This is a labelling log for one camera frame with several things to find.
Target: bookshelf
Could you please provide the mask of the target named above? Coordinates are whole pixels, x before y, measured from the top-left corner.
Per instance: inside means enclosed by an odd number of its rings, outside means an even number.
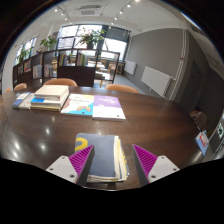
[[[103,57],[107,63],[101,62],[102,54],[109,55],[108,58]],[[13,88],[20,83],[26,83],[28,87],[41,87],[52,78],[72,79],[78,86],[86,87],[93,87],[94,79],[113,83],[119,56],[118,52],[98,49],[70,48],[46,51],[13,67]]]

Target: potted plant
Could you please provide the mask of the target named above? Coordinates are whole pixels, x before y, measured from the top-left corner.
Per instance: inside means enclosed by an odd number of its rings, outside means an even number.
[[[84,33],[80,35],[80,40],[77,44],[87,44],[87,49],[93,49],[94,45],[98,44],[100,40],[104,39],[101,34],[104,34],[106,32],[105,30],[95,31],[86,30],[85,28],[83,28],[83,31]]]
[[[19,63],[21,63],[24,58],[26,58],[30,54],[31,49],[25,50],[22,48],[20,55],[17,57]]]
[[[52,46],[52,44],[56,44],[56,43],[57,43],[57,41],[55,40],[55,36],[51,37],[51,35],[49,35],[47,37],[47,39],[41,40],[40,46],[46,47],[47,50],[49,51],[51,46]]]

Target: magenta triangle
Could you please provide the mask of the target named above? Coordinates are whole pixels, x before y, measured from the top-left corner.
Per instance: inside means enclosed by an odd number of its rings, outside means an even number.
[[[85,167],[86,161],[88,160],[89,154],[92,149],[93,145],[90,145],[69,156],[69,160],[79,177]]]
[[[140,146],[133,144],[133,147],[136,152],[136,155],[138,156],[145,177],[148,179],[148,174],[154,166],[157,160],[157,156],[147,151],[146,149],[141,148]]]

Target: radiator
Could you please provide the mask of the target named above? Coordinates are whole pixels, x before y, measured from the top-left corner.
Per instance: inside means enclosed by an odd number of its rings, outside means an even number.
[[[166,91],[171,81],[171,77],[158,70],[145,66],[141,81],[153,89],[160,96],[165,97]]]
[[[129,74],[131,75],[134,75],[135,73],[135,69],[136,69],[136,63],[135,62],[132,62],[132,61],[125,61],[125,67],[124,67],[124,70],[126,72],[128,72]]]

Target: orange chair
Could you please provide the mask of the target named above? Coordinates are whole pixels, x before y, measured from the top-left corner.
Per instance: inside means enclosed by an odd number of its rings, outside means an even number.
[[[19,85],[17,85],[14,90],[18,90],[18,89],[26,89],[27,85],[26,83],[20,83]]]
[[[48,80],[47,82],[44,83],[44,85],[65,85],[65,86],[75,86],[75,87],[78,86],[74,80],[64,79],[64,78]]]
[[[109,84],[105,87],[105,89],[130,92],[130,93],[139,93],[138,90],[133,87],[119,84]]]
[[[10,92],[11,88],[6,89],[5,93]]]

